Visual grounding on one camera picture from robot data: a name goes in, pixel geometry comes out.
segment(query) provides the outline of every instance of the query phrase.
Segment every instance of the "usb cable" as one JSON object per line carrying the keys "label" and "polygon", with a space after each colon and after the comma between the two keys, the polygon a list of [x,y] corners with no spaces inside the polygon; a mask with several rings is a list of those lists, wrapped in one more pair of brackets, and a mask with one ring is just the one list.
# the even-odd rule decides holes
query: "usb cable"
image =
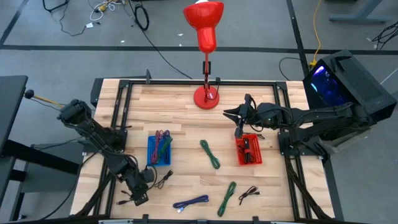
{"label": "usb cable", "polygon": [[202,195],[202,196],[194,198],[192,200],[174,203],[173,208],[178,208],[177,212],[180,213],[180,212],[184,211],[184,208],[188,205],[192,205],[194,203],[200,203],[200,202],[208,202],[208,201],[209,201],[209,196]]}

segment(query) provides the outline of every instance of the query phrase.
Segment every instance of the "floor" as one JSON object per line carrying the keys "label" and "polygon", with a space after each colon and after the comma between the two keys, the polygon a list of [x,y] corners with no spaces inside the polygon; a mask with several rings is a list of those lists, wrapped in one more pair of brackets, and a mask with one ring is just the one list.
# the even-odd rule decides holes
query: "floor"
{"label": "floor", "polygon": [[[61,103],[68,103],[74,98],[89,101],[94,78],[144,75],[146,69],[150,70],[154,78],[183,78],[153,51],[138,26],[126,14],[126,11],[131,14],[129,7],[126,11],[122,6],[116,6],[115,11],[106,11],[101,25],[86,29],[83,35],[70,37],[60,31],[58,20],[62,17],[63,9],[49,14],[43,10],[41,1],[3,0],[0,1],[0,32],[6,30],[23,2],[27,4],[4,45],[0,46],[1,75],[27,75],[27,88],[35,90],[40,96]],[[46,2],[48,7],[52,7],[63,0]],[[197,46],[195,31],[185,22],[182,14],[182,9],[193,2],[195,1],[144,1],[150,17],[146,34],[156,46],[167,50],[162,54],[172,65],[193,78],[202,78],[203,55],[197,51],[187,51],[189,49],[186,48]],[[234,52],[212,53],[212,74],[221,79],[283,80],[278,69],[279,60],[282,57],[299,56],[286,2],[224,2],[223,18],[217,27],[218,46],[232,47]],[[292,2],[304,48],[316,49],[312,15],[318,1]],[[317,16],[322,49],[369,50],[361,51],[356,57],[379,82],[392,74],[383,86],[390,93],[396,93],[398,37],[383,48],[386,51],[382,55],[374,54],[374,42],[368,39],[377,36],[383,28],[398,20],[398,2],[384,0],[372,13],[375,16],[389,16],[391,21],[387,24],[359,25],[328,20],[331,13],[357,12],[364,3],[365,0],[322,1]],[[80,32],[90,22],[90,12],[91,8],[86,1],[70,1],[63,19],[65,30]],[[74,46],[100,47],[82,50]],[[260,52],[250,52],[256,47],[273,49],[277,53],[258,49]],[[313,55],[306,56],[308,61],[312,60]],[[285,60],[282,69],[291,80],[303,78],[298,60]],[[27,145],[64,142],[75,138],[76,133],[64,128],[56,116],[54,110],[23,100],[10,138]],[[394,175],[398,168],[398,155],[396,144],[392,141],[397,122],[395,114],[393,118],[375,126],[368,138],[363,138],[350,145],[349,149],[332,156],[343,214],[347,221],[394,223],[398,218],[393,206],[397,204],[398,197],[391,187],[398,184],[398,178]],[[8,198],[12,198],[12,189],[16,185],[17,183],[10,184]],[[43,217],[66,194],[54,192],[27,195],[22,212],[33,220]],[[69,200],[52,217],[67,216],[71,202]],[[32,206],[38,203],[44,206],[40,209]],[[0,209],[0,222],[9,218],[6,207],[3,204]]]}

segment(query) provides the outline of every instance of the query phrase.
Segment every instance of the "blue light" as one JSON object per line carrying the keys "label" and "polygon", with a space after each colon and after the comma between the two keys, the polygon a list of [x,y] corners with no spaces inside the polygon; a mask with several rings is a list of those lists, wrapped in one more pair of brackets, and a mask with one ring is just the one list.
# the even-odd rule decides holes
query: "blue light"
{"label": "blue light", "polygon": [[320,73],[320,72],[324,71],[324,69],[325,69],[325,68],[324,68],[323,66],[321,66],[321,67],[319,67],[319,68],[315,71],[314,74]]}
{"label": "blue light", "polygon": [[317,87],[313,84],[313,83],[311,83],[311,86],[312,86],[312,88],[317,92],[318,90],[317,90]]}

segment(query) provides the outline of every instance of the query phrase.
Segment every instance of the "black metal frame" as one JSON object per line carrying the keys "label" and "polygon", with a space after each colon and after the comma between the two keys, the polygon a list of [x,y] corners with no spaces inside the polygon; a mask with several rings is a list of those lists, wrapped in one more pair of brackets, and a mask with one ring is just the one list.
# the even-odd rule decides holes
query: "black metal frame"
{"label": "black metal frame", "polygon": [[[124,88],[127,88],[127,93],[126,93],[126,100],[124,104],[124,109],[123,109],[123,115],[122,115],[122,120],[121,120],[121,128],[126,127],[126,121],[127,121],[127,114],[129,110],[129,104],[130,104],[130,99],[131,99],[131,92],[132,92],[132,87],[133,85],[147,85],[150,83],[151,85],[202,85],[203,80],[146,80],[143,78],[137,78],[137,79],[130,79],[130,80],[120,80],[119,81],[119,88],[118,88],[118,93],[116,95],[116,100],[114,104],[114,110],[113,110],[113,115],[112,115],[112,122],[111,122],[111,127],[116,128],[116,121],[118,119],[118,112],[120,109],[120,104],[121,104],[121,98],[122,98],[122,92]],[[210,80],[209,81],[210,85],[215,85],[216,81],[215,80]],[[279,90],[282,90],[282,94],[284,97],[284,102],[285,102],[285,107],[290,108],[290,100],[289,100],[289,95],[287,93],[287,85],[286,82],[268,82],[268,81],[233,81],[233,80],[226,80],[226,81],[221,81],[220,85],[236,85],[236,86],[271,86],[274,91],[274,99],[275,103],[277,105],[281,105],[280,103],[280,97],[279,97]],[[288,166],[288,162],[290,162],[290,158],[288,155],[285,155],[285,163],[286,163],[286,169]],[[300,155],[295,157],[296,161],[296,166],[297,166],[297,172],[298,172],[298,177],[305,187],[305,178],[304,178],[304,173],[303,173],[303,168],[302,168],[302,163],[301,163],[301,158]],[[107,168],[103,164],[103,169],[101,171],[101,179],[106,175]],[[289,184],[289,191],[290,191],[290,199],[292,202],[292,210],[294,214],[294,220],[300,219],[300,212],[299,212],[299,206],[298,206],[298,201],[297,201],[297,195],[295,191],[295,184],[291,178],[288,177],[288,184]],[[113,196],[114,196],[114,189],[115,189],[116,183],[112,182],[109,188],[108,192],[108,200],[106,202],[106,213],[105,215],[111,214],[111,208],[113,204]],[[311,219],[311,209],[306,201],[306,199],[303,196],[303,203],[304,203],[304,210],[305,210],[305,218],[306,219]],[[98,215],[99,212],[99,207],[101,205],[101,199],[97,201],[97,204],[94,209],[94,215]],[[176,220],[162,220],[163,222],[176,222]],[[253,221],[236,221],[233,223],[253,223]]]}

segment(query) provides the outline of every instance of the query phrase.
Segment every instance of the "wooden table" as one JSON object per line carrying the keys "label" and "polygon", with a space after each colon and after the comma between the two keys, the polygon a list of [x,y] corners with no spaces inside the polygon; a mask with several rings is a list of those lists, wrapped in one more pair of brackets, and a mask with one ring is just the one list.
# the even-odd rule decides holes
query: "wooden table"
{"label": "wooden table", "polygon": [[[118,89],[118,79],[104,80],[95,120],[109,127]],[[294,219],[290,201],[287,173],[284,158],[280,155],[277,130],[264,129],[266,138],[260,140],[263,165],[239,166],[234,143],[235,124],[222,115],[223,110],[244,103],[245,93],[250,93],[257,104],[275,103],[270,86],[220,86],[220,103],[212,110],[201,110],[193,102],[196,85],[134,85],[127,118],[128,137],[126,152],[137,157],[140,169],[147,163],[147,138],[158,129],[170,130],[172,142],[172,165],[159,167],[162,178],[170,169],[174,175],[166,181],[164,188],[148,191],[149,201],[136,207],[133,202],[116,205],[128,196],[126,184],[117,182],[111,218],[142,218],[149,214],[150,219],[186,220],[260,220]],[[308,109],[307,98],[302,82],[287,82],[292,108]],[[199,141],[206,139],[213,154],[220,160],[221,168],[216,170],[201,148]],[[71,213],[76,213],[96,190],[103,158],[95,155],[82,168],[76,188]],[[330,216],[333,215],[328,186],[322,162],[315,156],[302,156],[303,171],[307,189],[319,206]],[[237,183],[236,193],[230,198],[224,216],[217,215],[228,185]],[[255,185],[260,195],[244,199],[239,206],[238,197]],[[302,197],[297,190],[300,216],[304,216]],[[209,195],[208,203],[188,206],[182,213],[172,207],[175,202],[190,200],[197,196]],[[104,211],[105,200],[101,205]]]}

